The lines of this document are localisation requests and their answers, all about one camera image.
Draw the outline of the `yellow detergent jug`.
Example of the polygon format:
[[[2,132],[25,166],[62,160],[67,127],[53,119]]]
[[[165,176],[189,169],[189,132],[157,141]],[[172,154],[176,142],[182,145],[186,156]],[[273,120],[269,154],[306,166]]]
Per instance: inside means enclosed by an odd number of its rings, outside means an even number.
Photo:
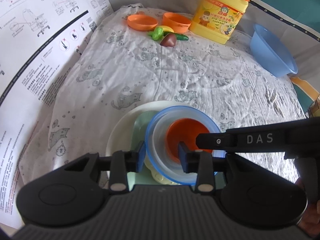
[[[189,30],[201,37],[225,44],[250,0],[201,0]]]

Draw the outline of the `green square plate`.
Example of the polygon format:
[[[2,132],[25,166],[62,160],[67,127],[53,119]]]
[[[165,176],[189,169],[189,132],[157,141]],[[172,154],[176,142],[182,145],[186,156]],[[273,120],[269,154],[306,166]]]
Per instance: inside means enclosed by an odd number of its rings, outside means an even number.
[[[145,157],[149,158],[153,167],[165,178],[179,185],[195,185],[197,175],[184,173],[181,163],[173,162],[165,149],[165,135],[169,126],[178,119],[191,118],[199,121],[209,129],[210,133],[220,133],[220,128],[203,112],[189,106],[172,106],[159,112],[147,111],[138,116],[133,126],[131,150],[140,141],[146,144]],[[150,170],[144,164],[139,173],[127,174],[129,188],[136,184],[157,185]]]

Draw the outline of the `yellow scalloped small plate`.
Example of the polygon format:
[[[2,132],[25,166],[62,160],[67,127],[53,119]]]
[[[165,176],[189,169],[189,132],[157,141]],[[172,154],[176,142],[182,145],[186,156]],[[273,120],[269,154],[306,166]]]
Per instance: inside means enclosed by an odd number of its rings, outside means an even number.
[[[174,181],[171,181],[167,178],[165,178],[163,175],[161,175],[160,173],[158,173],[158,171],[153,167],[151,161],[149,161],[149,158],[146,157],[144,160],[144,164],[146,165],[146,167],[150,170],[151,175],[153,177],[153,179],[163,185],[178,185],[178,183],[175,183]]]

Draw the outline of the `dark green toy cucumber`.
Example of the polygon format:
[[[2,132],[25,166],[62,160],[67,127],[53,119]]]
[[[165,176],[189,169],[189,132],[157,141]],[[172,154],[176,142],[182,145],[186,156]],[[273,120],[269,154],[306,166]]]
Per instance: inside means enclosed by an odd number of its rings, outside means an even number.
[[[187,35],[184,34],[178,34],[178,33],[174,33],[175,37],[177,40],[179,41],[188,41],[189,37]]]

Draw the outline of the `white round plate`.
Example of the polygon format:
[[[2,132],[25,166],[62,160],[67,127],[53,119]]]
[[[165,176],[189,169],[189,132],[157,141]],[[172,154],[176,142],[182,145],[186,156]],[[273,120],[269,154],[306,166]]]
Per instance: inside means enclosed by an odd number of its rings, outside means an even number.
[[[178,105],[184,105],[184,103],[165,100],[154,101],[140,105],[126,113],[112,130],[107,142],[105,155],[109,157],[116,151],[130,150],[133,126],[139,115],[147,111],[159,112],[167,107]]]

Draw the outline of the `white instruction sheet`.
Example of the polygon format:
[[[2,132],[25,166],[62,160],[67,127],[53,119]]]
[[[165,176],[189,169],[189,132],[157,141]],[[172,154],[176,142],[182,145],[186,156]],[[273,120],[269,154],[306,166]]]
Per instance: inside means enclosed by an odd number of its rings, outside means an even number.
[[[20,228],[20,158],[109,0],[1,0],[1,224]]]

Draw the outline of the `green toy vegetable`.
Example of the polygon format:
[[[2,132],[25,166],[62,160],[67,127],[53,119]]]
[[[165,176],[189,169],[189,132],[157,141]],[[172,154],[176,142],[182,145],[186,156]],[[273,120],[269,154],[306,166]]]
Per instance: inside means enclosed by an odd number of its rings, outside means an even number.
[[[148,32],[148,36],[154,41],[161,40],[163,38],[164,30],[162,27],[156,27],[153,31]]]

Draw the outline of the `light orange bowl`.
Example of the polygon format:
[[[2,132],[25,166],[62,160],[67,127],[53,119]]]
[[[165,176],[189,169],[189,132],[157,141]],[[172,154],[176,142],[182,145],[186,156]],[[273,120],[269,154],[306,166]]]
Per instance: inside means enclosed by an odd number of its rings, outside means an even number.
[[[162,24],[169,26],[176,33],[186,33],[191,25],[191,20],[174,12],[163,14]]]

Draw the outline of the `large blue plastic basin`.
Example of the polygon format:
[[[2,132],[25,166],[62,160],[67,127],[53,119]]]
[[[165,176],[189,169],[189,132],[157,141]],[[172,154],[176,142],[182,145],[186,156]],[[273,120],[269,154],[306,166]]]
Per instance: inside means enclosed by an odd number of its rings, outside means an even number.
[[[262,25],[254,24],[253,29],[250,49],[257,63],[275,77],[297,74],[296,62],[280,39]]]

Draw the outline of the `dark orange small bowl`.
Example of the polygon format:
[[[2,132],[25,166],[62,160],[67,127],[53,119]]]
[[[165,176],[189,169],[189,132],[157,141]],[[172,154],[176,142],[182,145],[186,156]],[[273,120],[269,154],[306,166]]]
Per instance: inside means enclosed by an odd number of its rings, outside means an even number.
[[[183,118],[174,121],[165,135],[165,149],[169,158],[180,163],[178,144],[184,142],[189,150],[199,150],[196,146],[196,137],[201,133],[209,133],[209,129],[197,120]]]

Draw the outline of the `light orange shallow dish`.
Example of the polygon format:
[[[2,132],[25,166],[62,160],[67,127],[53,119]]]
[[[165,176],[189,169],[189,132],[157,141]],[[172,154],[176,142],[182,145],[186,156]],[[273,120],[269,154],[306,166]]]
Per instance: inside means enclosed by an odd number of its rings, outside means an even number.
[[[127,17],[127,25],[136,31],[151,31],[158,25],[158,21],[148,15],[135,14]]]

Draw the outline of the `white cat-print cloth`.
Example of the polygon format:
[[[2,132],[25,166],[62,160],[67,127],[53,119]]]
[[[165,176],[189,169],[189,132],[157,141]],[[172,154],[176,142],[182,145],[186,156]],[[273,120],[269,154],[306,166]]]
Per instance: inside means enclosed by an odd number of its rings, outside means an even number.
[[[225,45],[189,33],[167,48],[127,26],[136,12],[163,15],[128,5],[97,27],[20,159],[24,183],[85,153],[104,153],[117,122],[148,102],[189,105],[222,131],[305,118],[289,78],[255,61],[246,33],[234,31]]]

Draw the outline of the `yellow toy banana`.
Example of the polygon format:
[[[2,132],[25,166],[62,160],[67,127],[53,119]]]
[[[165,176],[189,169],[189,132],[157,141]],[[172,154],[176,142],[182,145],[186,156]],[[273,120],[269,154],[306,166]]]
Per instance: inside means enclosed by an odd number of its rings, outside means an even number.
[[[166,26],[166,25],[159,25],[159,27],[164,31],[164,32],[170,32],[170,33],[173,33],[174,30],[169,27],[169,26]]]

